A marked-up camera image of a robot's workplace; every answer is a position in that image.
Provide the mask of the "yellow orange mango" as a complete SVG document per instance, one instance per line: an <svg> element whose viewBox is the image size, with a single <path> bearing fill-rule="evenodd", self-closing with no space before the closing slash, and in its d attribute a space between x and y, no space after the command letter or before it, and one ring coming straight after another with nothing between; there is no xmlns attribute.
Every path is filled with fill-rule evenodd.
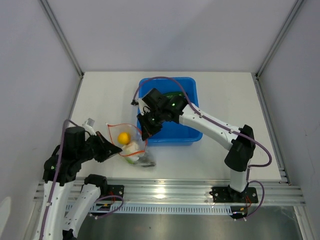
<svg viewBox="0 0 320 240"><path fill-rule="evenodd" d="M128 132L121 132L117 137L117 141L121 145L128 145L131 142L131 135Z"/></svg>

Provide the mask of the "clear orange zip bag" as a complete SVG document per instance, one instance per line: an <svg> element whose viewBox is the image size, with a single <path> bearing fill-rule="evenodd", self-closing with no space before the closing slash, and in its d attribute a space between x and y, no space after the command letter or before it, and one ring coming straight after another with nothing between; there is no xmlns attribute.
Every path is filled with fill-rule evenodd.
<svg viewBox="0 0 320 240"><path fill-rule="evenodd" d="M148 152L148 141L142 140L142 131L133 124L106 123L109 139L121 149L119 155L130 165L141 168L153 168L156 161Z"/></svg>

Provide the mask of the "grey toy fish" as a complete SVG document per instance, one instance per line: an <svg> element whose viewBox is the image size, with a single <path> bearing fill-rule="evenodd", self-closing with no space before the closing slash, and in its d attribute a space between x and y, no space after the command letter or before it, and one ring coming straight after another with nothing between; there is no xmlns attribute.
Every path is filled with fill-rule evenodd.
<svg viewBox="0 0 320 240"><path fill-rule="evenodd" d="M145 168L149 168L149 167L155 167L156 166L156 162L148 157L148 156L142 156L138 159L138 165L141 167L145 167Z"/></svg>

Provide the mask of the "green cucumber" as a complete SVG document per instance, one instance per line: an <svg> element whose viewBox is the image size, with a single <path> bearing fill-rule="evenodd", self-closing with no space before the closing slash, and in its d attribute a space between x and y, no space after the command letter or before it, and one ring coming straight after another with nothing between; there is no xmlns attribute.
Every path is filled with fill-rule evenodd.
<svg viewBox="0 0 320 240"><path fill-rule="evenodd" d="M163 94L164 96L166 96L168 99L172 99L176 96L180 96L180 97L185 97L184 93L181 91L172 91L172 92L167 92Z"/></svg>

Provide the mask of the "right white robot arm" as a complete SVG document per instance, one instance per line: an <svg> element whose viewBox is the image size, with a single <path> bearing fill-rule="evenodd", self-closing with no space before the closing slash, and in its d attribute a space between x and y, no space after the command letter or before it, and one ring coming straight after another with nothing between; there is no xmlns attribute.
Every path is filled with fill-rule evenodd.
<svg viewBox="0 0 320 240"><path fill-rule="evenodd" d="M137 119L143 140L159 133L164 122L174 122L193 128L223 146L228 151L224 163L230 169L228 196L234 202L246 197L248 165L256 148L255 143L247 139L254 136L250 126L228 126L216 118L212 123L208 116L201 115L193 103L187 103L181 96L172 99L160 97L158 100L144 97L139 98L136 104L140 111Z"/></svg>

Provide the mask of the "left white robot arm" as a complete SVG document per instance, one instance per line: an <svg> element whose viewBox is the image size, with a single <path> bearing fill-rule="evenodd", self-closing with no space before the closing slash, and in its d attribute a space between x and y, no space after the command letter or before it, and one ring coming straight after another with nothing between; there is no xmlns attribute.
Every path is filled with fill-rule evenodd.
<svg viewBox="0 0 320 240"><path fill-rule="evenodd" d="M82 164L90 160L102 163L122 151L99 131L92 131L86 136L88 133L82 126L65 128L60 144L44 163L43 201L33 237L35 240L76 240L83 221L96 201L124 200L122 195L111 194L105 176L89 174L71 210L66 210Z"/></svg>

